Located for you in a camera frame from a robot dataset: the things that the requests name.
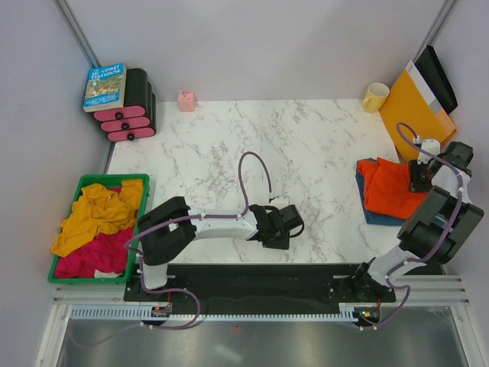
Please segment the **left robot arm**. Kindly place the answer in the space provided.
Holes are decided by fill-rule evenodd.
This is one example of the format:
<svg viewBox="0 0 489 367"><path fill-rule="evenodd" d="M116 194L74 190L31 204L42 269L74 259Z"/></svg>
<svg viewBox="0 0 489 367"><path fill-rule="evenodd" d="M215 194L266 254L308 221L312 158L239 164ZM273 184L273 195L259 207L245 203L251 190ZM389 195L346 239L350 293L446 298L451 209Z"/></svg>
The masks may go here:
<svg viewBox="0 0 489 367"><path fill-rule="evenodd" d="M264 248L287 250L302 234L305 223L293 204L248 206L243 213L204 210L175 196L137 221L141 244L141 292L150 300L167 294L169 263L191 242L203 239L239 239L259 242Z"/></svg>

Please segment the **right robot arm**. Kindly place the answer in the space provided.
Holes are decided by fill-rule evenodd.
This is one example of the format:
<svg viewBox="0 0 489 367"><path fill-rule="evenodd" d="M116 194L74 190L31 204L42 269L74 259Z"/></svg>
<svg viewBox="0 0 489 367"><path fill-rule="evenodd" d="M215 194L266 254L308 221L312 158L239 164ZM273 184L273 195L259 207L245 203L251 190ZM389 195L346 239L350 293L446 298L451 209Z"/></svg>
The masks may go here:
<svg viewBox="0 0 489 367"><path fill-rule="evenodd" d="M401 226L399 244L362 264L362 272L350 281L357 300L369 300L376 293L383 297L396 279L415 268L449 262L484 217L467 194L473 148L453 141L438 155L424 147L418 150L425 159L408 163L410 190L426 196Z"/></svg>

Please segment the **orange t-shirt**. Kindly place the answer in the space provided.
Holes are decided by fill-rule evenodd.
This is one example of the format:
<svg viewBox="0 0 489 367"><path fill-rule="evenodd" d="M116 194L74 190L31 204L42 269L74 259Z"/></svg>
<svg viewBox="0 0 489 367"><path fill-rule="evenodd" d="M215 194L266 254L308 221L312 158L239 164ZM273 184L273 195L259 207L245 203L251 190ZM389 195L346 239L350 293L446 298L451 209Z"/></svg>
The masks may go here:
<svg viewBox="0 0 489 367"><path fill-rule="evenodd" d="M356 173L364 179L360 188L364 208L375 214L408 219L427 196L410 190L407 164L383 158L362 159L357 162Z"/></svg>

